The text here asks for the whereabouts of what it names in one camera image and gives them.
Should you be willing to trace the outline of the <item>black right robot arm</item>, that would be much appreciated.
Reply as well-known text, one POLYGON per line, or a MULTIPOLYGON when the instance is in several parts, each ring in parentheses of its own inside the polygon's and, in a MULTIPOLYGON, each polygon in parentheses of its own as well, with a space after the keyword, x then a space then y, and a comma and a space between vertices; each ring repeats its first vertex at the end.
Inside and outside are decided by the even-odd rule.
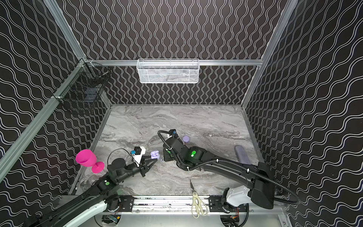
POLYGON ((176 165, 184 171, 203 170, 212 172, 243 185, 241 189, 228 189, 226 203, 238 207, 244 203, 253 203, 271 210, 275 202, 298 205, 301 199, 297 193, 277 182, 266 164, 242 164, 222 158, 197 146, 187 147, 179 138, 175 129, 159 130, 158 136, 163 148, 176 165))

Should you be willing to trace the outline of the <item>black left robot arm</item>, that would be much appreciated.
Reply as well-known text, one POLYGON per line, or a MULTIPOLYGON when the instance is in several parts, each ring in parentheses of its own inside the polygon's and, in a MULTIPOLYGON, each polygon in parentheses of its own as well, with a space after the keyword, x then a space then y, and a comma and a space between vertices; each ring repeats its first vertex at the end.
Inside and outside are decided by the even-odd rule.
POLYGON ((120 183, 141 174, 142 177, 158 161, 151 156, 143 156, 140 164, 126 164, 117 158, 107 166, 107 173, 95 181, 85 192, 60 208, 44 215, 27 218, 24 227, 77 227, 92 216, 107 210, 110 203, 119 198, 120 183))

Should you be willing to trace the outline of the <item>purple earbud charging case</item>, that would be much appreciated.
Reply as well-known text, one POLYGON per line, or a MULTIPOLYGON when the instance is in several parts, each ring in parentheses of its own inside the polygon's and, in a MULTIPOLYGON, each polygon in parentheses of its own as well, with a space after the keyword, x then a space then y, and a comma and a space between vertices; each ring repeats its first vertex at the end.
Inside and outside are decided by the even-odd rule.
POLYGON ((152 151, 150 153, 150 156, 151 156, 152 159, 160 159, 160 154, 159 154, 159 151, 158 150, 152 151))

